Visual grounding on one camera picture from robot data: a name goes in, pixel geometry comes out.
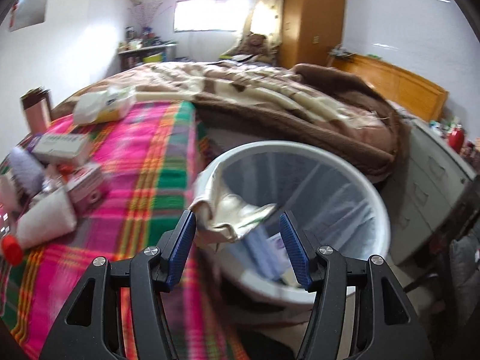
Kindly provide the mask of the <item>clear cola plastic bottle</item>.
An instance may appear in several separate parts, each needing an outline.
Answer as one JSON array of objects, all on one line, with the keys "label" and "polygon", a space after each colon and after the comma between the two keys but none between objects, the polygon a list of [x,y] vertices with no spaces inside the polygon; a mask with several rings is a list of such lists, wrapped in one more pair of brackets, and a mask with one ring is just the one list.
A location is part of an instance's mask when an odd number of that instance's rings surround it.
[{"label": "clear cola plastic bottle", "polygon": [[[37,200],[32,207],[41,201],[41,199],[47,197],[49,194],[41,197]],[[4,226],[1,227],[1,256],[12,266],[18,266],[24,260],[24,254],[26,250],[22,250],[18,241],[16,240],[16,227],[17,221],[13,222],[11,216],[8,216],[7,221],[5,222]]]}]

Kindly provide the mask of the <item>beige paper bag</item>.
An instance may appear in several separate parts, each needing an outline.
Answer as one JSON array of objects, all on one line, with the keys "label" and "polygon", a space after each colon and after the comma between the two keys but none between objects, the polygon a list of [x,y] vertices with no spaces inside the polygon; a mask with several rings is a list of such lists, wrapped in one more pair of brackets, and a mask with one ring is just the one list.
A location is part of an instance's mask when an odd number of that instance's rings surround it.
[{"label": "beige paper bag", "polygon": [[204,170],[193,184],[189,210],[196,217],[197,246],[219,250],[244,238],[276,210],[274,203],[258,206],[246,202],[224,183],[222,170]]}]

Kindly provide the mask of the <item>purple white medicine box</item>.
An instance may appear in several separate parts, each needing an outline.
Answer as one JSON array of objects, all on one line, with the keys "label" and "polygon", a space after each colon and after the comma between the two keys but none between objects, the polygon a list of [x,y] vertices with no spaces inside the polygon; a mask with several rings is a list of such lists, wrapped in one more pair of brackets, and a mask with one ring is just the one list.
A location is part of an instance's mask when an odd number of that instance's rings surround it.
[{"label": "purple white medicine box", "polygon": [[35,136],[27,146],[38,161],[44,164],[63,164],[81,167],[89,161],[92,141],[87,134],[45,133]]}]

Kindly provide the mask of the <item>white blue yogurt cup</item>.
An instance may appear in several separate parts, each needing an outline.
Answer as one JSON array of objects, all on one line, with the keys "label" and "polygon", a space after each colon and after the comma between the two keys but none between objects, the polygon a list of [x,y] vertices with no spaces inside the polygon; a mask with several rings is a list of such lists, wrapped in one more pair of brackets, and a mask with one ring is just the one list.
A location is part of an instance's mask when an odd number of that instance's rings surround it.
[{"label": "white blue yogurt cup", "polygon": [[22,250],[28,250],[72,233],[76,226],[77,215],[68,193],[59,188],[18,219],[16,240]]}]

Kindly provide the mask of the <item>white trash bin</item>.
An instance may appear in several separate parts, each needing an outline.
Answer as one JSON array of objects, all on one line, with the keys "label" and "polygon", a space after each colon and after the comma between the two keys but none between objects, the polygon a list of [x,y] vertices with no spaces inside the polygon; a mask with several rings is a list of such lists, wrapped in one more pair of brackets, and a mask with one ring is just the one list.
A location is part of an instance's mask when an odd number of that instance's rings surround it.
[{"label": "white trash bin", "polygon": [[308,309],[314,297],[301,289],[280,237],[280,218],[348,258],[386,256],[391,241],[388,213],[370,181],[338,156],[289,141],[240,145],[206,169],[222,170],[227,187],[247,203],[274,203],[276,210],[235,243],[202,248],[220,272],[258,302]]}]

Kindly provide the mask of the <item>grey drawer nightstand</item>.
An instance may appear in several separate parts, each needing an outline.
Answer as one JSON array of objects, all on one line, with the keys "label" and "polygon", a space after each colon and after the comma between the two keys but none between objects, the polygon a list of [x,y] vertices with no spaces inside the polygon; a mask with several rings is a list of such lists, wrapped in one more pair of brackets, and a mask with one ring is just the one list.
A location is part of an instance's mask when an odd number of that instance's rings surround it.
[{"label": "grey drawer nightstand", "polygon": [[476,172],[423,121],[410,124],[406,157],[381,191],[391,220],[389,256],[405,263],[453,213]]}]

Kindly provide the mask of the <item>red white small box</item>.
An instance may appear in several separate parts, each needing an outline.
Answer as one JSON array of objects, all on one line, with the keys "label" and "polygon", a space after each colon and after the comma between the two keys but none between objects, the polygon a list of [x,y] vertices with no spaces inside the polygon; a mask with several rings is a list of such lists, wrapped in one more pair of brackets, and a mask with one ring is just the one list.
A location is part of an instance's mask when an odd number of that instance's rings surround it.
[{"label": "red white small box", "polygon": [[107,178],[102,167],[95,162],[82,166],[58,166],[64,188],[77,213],[88,211],[107,195]]}]

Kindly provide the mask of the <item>tissue pack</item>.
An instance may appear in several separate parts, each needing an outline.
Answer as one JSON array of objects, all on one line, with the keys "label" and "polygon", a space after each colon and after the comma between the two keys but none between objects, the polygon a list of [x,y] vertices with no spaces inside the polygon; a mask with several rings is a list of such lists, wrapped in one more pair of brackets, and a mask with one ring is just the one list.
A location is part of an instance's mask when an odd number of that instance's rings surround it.
[{"label": "tissue pack", "polygon": [[73,123],[86,126],[122,120],[136,102],[136,94],[134,87],[115,86],[82,94],[78,97],[72,113]]}]

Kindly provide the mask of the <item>brown beige blanket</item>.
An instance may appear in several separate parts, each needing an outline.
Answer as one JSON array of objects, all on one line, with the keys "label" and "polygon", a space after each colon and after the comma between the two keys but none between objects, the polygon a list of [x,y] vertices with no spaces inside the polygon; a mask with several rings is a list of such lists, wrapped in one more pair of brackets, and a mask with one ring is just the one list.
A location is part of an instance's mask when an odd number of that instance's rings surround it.
[{"label": "brown beige blanket", "polygon": [[80,95],[112,86],[135,88],[140,101],[190,102],[210,128],[327,150],[374,182],[408,151],[408,126],[381,94],[356,75],[308,63],[147,63],[80,89],[53,117],[71,114]]}]

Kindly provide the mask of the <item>wooden headboard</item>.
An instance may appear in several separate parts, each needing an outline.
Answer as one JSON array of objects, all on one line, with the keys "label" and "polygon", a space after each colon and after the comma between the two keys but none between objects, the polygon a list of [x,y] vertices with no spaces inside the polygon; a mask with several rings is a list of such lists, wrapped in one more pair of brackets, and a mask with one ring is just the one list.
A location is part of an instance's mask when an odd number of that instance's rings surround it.
[{"label": "wooden headboard", "polygon": [[442,116],[448,91],[416,73],[363,55],[335,56],[330,65],[360,77],[385,99],[426,122],[440,120]]}]

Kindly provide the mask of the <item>cluttered shelf desk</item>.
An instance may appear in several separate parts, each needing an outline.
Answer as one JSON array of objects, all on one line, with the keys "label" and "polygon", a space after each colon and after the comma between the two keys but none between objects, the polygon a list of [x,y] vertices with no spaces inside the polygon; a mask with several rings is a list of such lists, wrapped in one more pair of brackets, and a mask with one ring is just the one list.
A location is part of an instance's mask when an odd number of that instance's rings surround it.
[{"label": "cluttered shelf desk", "polygon": [[144,63],[171,62],[176,58],[177,43],[163,41],[151,27],[144,27],[140,34],[128,27],[126,35],[117,47],[121,72]]}]

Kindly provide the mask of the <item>brown teddy bear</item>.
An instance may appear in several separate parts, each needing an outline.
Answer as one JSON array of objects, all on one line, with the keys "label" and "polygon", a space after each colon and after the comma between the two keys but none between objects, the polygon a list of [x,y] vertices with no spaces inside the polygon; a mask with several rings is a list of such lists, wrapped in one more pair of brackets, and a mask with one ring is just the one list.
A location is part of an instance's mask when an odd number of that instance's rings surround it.
[{"label": "brown teddy bear", "polygon": [[244,63],[273,65],[275,62],[275,53],[269,39],[258,33],[250,33],[243,39],[236,56],[240,56],[240,61]]}]

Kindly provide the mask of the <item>wooden wardrobe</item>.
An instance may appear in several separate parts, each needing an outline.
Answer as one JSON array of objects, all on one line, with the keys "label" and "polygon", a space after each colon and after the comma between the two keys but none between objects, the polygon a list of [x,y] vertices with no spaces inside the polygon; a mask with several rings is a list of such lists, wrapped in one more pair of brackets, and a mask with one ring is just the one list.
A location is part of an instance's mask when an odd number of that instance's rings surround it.
[{"label": "wooden wardrobe", "polygon": [[278,65],[325,66],[343,39],[345,5],[346,0],[284,0]]}]

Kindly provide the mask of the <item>floral curtain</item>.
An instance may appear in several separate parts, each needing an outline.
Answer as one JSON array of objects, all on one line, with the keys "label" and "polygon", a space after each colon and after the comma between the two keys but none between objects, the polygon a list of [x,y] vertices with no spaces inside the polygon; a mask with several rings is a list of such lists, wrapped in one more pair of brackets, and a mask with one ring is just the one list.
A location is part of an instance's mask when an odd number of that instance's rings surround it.
[{"label": "floral curtain", "polygon": [[249,0],[249,13],[243,34],[257,33],[267,37],[270,47],[277,50],[281,45],[284,0]]}]

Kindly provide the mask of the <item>red chinese knot ornament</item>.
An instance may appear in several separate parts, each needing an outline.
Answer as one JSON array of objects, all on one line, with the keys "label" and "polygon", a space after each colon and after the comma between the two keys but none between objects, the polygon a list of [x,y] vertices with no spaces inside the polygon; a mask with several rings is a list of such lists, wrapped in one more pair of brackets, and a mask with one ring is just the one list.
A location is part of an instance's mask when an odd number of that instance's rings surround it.
[{"label": "red chinese knot ornament", "polygon": [[15,30],[15,23],[16,23],[16,12],[19,7],[20,0],[16,0],[10,10],[10,23],[9,23],[9,30]]}]

